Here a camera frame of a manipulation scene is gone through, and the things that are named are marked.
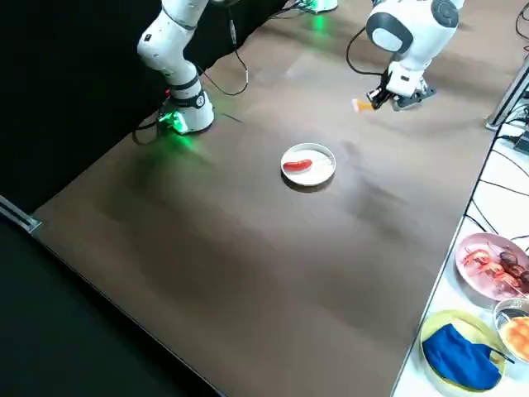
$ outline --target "white plate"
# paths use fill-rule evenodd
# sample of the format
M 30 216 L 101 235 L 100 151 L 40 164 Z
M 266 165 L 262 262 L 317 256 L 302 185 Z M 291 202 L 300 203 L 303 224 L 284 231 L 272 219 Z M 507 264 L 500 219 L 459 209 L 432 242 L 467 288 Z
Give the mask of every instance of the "white plate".
M 301 160 L 311 160 L 312 165 L 304 171 L 287 171 L 283 164 Z M 300 143 L 284 152 L 281 158 L 281 171 L 295 184 L 316 186 L 332 177 L 336 170 L 336 158 L 325 146 L 317 143 Z

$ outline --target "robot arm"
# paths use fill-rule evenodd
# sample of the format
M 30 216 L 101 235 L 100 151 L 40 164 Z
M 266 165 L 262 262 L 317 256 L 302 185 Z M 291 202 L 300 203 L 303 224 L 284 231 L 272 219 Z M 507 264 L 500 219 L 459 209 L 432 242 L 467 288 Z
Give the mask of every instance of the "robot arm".
M 229 7 L 239 0 L 211 0 Z M 202 88 L 195 65 L 183 57 L 208 0 L 162 0 L 160 14 L 141 35 L 137 51 L 144 63 L 158 70 L 170 96 L 160 111 L 176 132 L 201 131 L 213 123 L 213 106 Z
M 407 108 L 436 93 L 422 77 L 459 24 L 464 0 L 374 0 L 366 31 L 379 48 L 392 52 L 380 86 L 367 94 L 374 109 L 389 99 Z

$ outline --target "white table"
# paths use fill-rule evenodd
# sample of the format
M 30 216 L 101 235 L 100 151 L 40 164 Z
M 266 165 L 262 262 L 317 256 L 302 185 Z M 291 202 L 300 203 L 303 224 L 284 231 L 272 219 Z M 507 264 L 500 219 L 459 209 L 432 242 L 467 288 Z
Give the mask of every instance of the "white table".
M 521 133 L 522 130 L 520 128 L 505 125 L 500 130 L 499 135 L 519 136 Z M 516 161 L 525 171 L 529 172 L 529 156 L 513 150 L 511 144 L 504 140 L 498 140 L 494 145 L 494 149 L 507 155 Z M 529 178 L 515 165 L 494 152 L 490 154 L 490 157 L 485 163 L 481 179 L 529 194 Z M 484 216 L 502 236 L 513 238 L 529 234 L 528 197 L 479 182 L 473 199 Z M 487 223 L 480 216 L 473 204 L 470 205 L 468 214 L 488 229 Z M 454 240 L 445 258 L 445 263 L 441 267 L 438 280 L 431 293 L 431 298 L 428 301 L 423 318 L 427 318 L 431 313 L 440 310 L 459 309 L 476 315 L 493 328 L 492 309 L 494 304 L 491 301 L 480 301 L 480 299 L 476 299 L 476 294 L 471 294 L 467 290 L 469 286 L 463 285 L 456 277 L 457 269 L 455 268 L 454 262 L 454 248 L 463 238 L 476 232 L 482 231 L 468 218 L 463 217 L 455 232 Z M 524 250 L 529 247 L 529 238 L 519 239 L 515 242 Z M 393 388 L 393 397 L 442 395 L 426 378 L 422 365 L 419 341 L 418 337 L 416 337 L 405 359 L 402 372 L 399 374 Z M 509 365 L 507 376 L 505 376 L 502 384 L 493 392 L 489 392 L 486 395 L 488 397 L 529 395 L 529 366 L 525 366 L 524 364 Z

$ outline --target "black background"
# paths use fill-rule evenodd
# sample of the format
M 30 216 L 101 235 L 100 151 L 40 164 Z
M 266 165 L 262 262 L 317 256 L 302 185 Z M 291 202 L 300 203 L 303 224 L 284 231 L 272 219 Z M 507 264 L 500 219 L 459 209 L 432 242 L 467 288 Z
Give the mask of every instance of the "black background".
M 233 7 L 243 41 L 285 0 Z M 136 54 L 159 0 L 2 2 L 0 194 L 32 213 L 164 97 Z M 231 51 L 208 7 L 188 46 L 201 68 Z M 68 267 L 0 217 L 0 395 L 213 395 Z
M 286 0 L 232 7 L 241 42 Z M 2 2 L 0 194 L 33 212 L 164 98 L 136 54 L 160 0 Z M 225 8 L 210 5 L 186 56 L 206 69 L 232 51 Z

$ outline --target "blue cloth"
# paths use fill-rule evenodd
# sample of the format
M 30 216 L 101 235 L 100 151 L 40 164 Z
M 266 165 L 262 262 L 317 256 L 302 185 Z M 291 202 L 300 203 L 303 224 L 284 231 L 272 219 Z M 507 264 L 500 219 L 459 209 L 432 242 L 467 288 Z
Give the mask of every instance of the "blue cloth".
M 500 380 L 499 369 L 490 361 L 492 349 L 467 341 L 447 324 L 422 343 L 428 363 L 439 375 L 475 390 L 490 390 Z

